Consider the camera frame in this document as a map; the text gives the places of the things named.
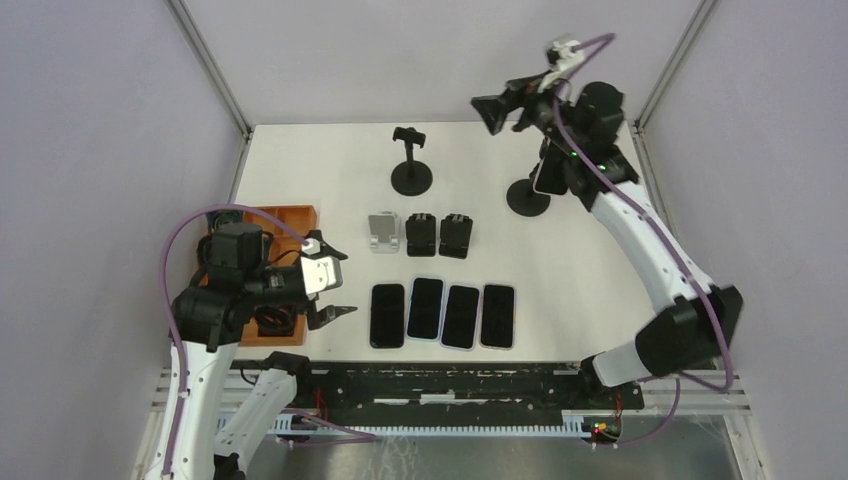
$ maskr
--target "black phone holder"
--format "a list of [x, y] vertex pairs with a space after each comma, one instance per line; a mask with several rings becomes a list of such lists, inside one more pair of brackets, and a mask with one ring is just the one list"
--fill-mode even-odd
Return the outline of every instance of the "black phone holder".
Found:
[[442, 220], [439, 255], [465, 259], [468, 257], [468, 243], [471, 240], [471, 226], [474, 222], [465, 215], [452, 213]]
[[406, 254], [410, 257], [436, 256], [436, 217], [416, 213], [406, 221]]
[[395, 127], [392, 140], [402, 140], [406, 147], [406, 161], [392, 170], [392, 187], [401, 195], [407, 197], [421, 195], [433, 184], [433, 172], [430, 171], [430, 167], [412, 158], [413, 145], [424, 148], [426, 138], [426, 135], [413, 127]]

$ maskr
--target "smartphone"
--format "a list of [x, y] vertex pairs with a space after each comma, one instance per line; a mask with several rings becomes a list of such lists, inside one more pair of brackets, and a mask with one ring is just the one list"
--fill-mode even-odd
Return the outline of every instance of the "smartphone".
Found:
[[371, 346], [400, 348], [403, 346], [403, 285], [374, 285], [371, 289]]
[[480, 344], [512, 348], [515, 341], [515, 289], [505, 285], [483, 287], [483, 320]]
[[416, 278], [412, 283], [412, 300], [409, 302], [409, 322], [406, 335], [422, 340], [439, 338], [442, 318], [442, 293], [445, 282], [433, 278]]
[[448, 293], [442, 345], [470, 350], [477, 330], [477, 307], [480, 290], [454, 285]]

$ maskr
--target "white table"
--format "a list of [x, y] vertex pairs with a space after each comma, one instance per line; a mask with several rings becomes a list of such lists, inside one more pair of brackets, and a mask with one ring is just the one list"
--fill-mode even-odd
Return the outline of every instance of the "white table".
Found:
[[[359, 311], [308, 332], [302, 347], [284, 350], [337, 361], [579, 361], [632, 339], [653, 317], [645, 289], [612, 236], [571, 194], [554, 197], [546, 213], [523, 218], [506, 203], [507, 187], [538, 160], [542, 135], [492, 137], [481, 122], [403, 124], [427, 134], [415, 158], [433, 171], [433, 186], [418, 197], [392, 189], [390, 174], [405, 159], [392, 142], [398, 124], [268, 125], [256, 128], [236, 201], [253, 206], [311, 204], [324, 238], [350, 255], [344, 286], [321, 294], [319, 306], [354, 305]], [[636, 164], [627, 129], [619, 147]], [[428, 212], [474, 220], [468, 258], [410, 258], [406, 244], [394, 255], [371, 253], [367, 216], [390, 210], [406, 221]], [[371, 287], [401, 283], [411, 293], [417, 276], [451, 283], [513, 285], [515, 346], [470, 352], [406, 339], [400, 349], [373, 349], [368, 341]], [[239, 358], [264, 358], [274, 348], [247, 347]]]

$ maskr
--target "gray wall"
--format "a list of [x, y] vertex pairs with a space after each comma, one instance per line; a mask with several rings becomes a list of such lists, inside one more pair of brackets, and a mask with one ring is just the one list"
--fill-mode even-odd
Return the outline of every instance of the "gray wall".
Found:
[[0, 477], [127, 478], [168, 345], [159, 249], [226, 199], [239, 138], [165, 2], [0, 12]]
[[477, 120], [471, 97], [542, 72], [571, 32], [619, 41], [576, 79], [638, 111], [698, 0], [186, 0], [255, 124]]
[[735, 282], [732, 345], [775, 478], [848, 471], [848, 4], [724, 1], [652, 124], [693, 258]]

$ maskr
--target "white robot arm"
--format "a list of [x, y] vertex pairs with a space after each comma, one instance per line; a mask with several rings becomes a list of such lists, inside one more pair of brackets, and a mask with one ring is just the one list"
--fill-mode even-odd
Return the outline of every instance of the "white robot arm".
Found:
[[[501, 131], [510, 112], [523, 110], [512, 130], [535, 126], [545, 136], [542, 160], [530, 174], [533, 191], [571, 191], [613, 235], [651, 299], [656, 316], [632, 341], [581, 363], [581, 375], [593, 391], [665, 376], [726, 352], [742, 309], [735, 287], [716, 287], [683, 252], [615, 146], [624, 121], [624, 95], [612, 85], [592, 82], [574, 104], [558, 97], [571, 75], [613, 37], [602, 35], [582, 44], [562, 37], [546, 50], [548, 71], [509, 80], [500, 95], [471, 100], [492, 135]], [[580, 55], [602, 42], [592, 53]], [[521, 198], [532, 197], [516, 191]], [[522, 215], [535, 216], [547, 208], [544, 201], [514, 207], [511, 199], [508, 193], [508, 203]]]

